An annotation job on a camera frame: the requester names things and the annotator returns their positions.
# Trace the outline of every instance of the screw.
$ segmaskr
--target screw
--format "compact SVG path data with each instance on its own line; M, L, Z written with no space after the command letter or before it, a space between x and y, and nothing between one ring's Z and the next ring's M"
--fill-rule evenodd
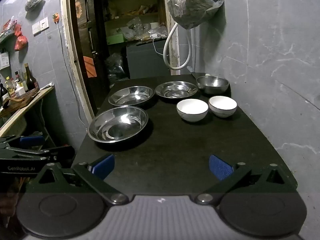
M213 200L213 197L208 193L204 193L204 194L200 194L197 197L197 200L199 203L208 204L209 202L211 202Z
M113 194L111 196L111 201L113 203L117 203L117 204L122 204L124 203L125 201L127 200L127 196L121 194L121 193L116 193L116 194Z

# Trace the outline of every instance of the green box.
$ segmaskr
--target green box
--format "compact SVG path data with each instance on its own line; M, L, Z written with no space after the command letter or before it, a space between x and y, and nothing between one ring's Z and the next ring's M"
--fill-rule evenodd
M117 35L112 35L107 37L107 44L116 44L116 43L121 43L124 42L123 34L117 34Z

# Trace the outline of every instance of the sunflower decoration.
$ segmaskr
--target sunflower decoration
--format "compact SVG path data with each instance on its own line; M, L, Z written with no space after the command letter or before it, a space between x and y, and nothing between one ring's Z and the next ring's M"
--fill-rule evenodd
M76 13L77 13L77 18L79 19L82 15L82 7L80 1L76 1Z

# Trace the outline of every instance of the round black pad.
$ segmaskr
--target round black pad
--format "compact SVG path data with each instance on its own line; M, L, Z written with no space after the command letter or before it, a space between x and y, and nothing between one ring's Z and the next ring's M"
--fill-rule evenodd
M239 231L258 237L280 237L298 232L307 209L298 193L237 193L223 197L220 212Z
M26 193L17 207L21 225L43 238L69 238L93 228L104 212L95 193Z

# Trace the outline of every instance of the bowl rim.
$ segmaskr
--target bowl rim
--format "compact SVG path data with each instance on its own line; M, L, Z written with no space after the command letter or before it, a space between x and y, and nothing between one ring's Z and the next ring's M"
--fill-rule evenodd
M209 100L208 100L209 106L212 106L212 107L214 107L214 108L216 108L216 109L219 109L219 110L222 110L222 111L230 111L230 110L234 110L234 109L236 109L236 108L238 107L237 101L235 101L233 98L230 98L230 99L232 99L233 101L235 101L236 107L234 107L234 108L232 108L232 109L221 109L221 108L218 108L218 107L216 107L216 106L214 106L214 105L212 105L212 104L210 103L210 99L211 99L211 98L215 98L215 97L230 98L230 97L225 97L225 96L214 96L214 97L210 97Z
M120 140L113 140L113 141L103 141L103 140L99 140L99 139L94 138L94 137L90 134L90 125L91 125L91 124L93 123L93 121L94 121L95 119L97 119L100 115L104 114L105 112L114 110L114 109L125 108L125 107L132 107L132 108L139 109L139 110L141 110L141 111L146 115L146 121L145 121L145 123L142 125L142 127L141 127L141 129L140 129L139 131L137 131L136 133L130 135L130 136L127 137L127 138L123 138L123 139L120 139ZM147 125L148 121L149 121L149 116L148 116L147 112L144 111L144 110L143 110L142 108L140 108L140 107L137 107L137 106L118 106L118 107L113 107L113 108L110 108L110 109L108 109L108 110L106 110L106 111L103 111L101 114L98 114L95 118L93 118L93 120L91 121L91 123L90 123L89 126L88 126L87 134L89 135L89 137L90 137L92 140L94 140L94 141L96 141L96 142L100 142L100 143L110 143L110 144L112 144L112 143L117 143L117 142L121 142L121 141L127 140L127 139L129 139L129 138L137 135L138 133L140 133L140 132L145 128L145 126Z
M180 109L178 109L178 104L180 104L182 101L190 100L190 99L202 101L202 100L197 99L197 98L188 98L188 99L181 100L181 101L178 102L177 105L176 105L177 111L180 111L180 112L183 113L183 114L188 114L188 113L185 113L185 112L181 111ZM200 114L204 114L205 112L207 112L207 111L209 110L209 106L208 106L208 104L207 104L205 101L202 101L202 102L204 102L204 103L207 105L207 109L206 109L205 111L201 112L201 113L198 113L198 114L189 114L189 115L200 115Z
M223 86L220 86L220 87L207 86L207 85L204 85L204 84L202 84L202 83L200 83L200 82L198 81L198 79L200 79L200 78L202 78L202 77L217 77L217 78L221 78L221 79L227 81L227 84L226 84L226 85L223 85ZM225 78L223 78L223 77L212 76L212 75L210 75L210 76L205 76L205 75L204 75L204 76L201 76L201 77L197 77L197 78L196 78L196 81L197 81L197 83L201 84L202 86L204 86L204 87L209 87L209 88L223 88L223 87L226 87L226 86L229 86L229 85L230 85L230 83L229 83L229 81L228 81L227 79L225 79Z
M155 89L155 93L156 93L158 96L162 97L162 98L176 99L176 100L177 100L177 99L180 99L180 98L169 98L169 97L162 96L162 95L160 95L160 94L158 93L158 91L157 91L157 89L158 89L160 86L163 86L163 85L166 85L166 84L172 83L172 82L183 82L183 83L185 83L185 84L189 84L189 85L192 85L192 86L195 87L195 92L194 92L193 94L188 95L188 96L186 96L186 97L180 97L180 98L188 98L188 97L191 97L191 96L195 95L195 94L198 92L198 86L197 86L196 84L193 84L193 83L190 83L190 82L185 82L185 81L176 80L176 81L169 81L169 82L165 82L165 83L162 83L162 84L160 84L160 85L157 85L157 87L156 87L156 89Z
M146 100L141 101L141 102L139 102L139 103L132 104L132 105L116 105L116 104L114 104L114 103L112 103L112 102L110 101L110 98L111 98L115 93L117 93L117 92L119 92L119 91L121 91L121 90L128 89L128 88L138 88L138 87L148 88L149 90L152 91L152 95L151 95L149 98L147 98ZM150 88L150 87L146 87L146 86L132 86L132 87L127 87L127 88L122 88L122 89L120 89L120 90L117 90L117 91L114 92L111 96L109 96L108 102L109 102L110 104L112 104L113 106L136 106L136 105L139 105L139 104L141 104L141 103L147 102L147 101L150 100L154 95L155 95L155 91L154 91L152 88Z

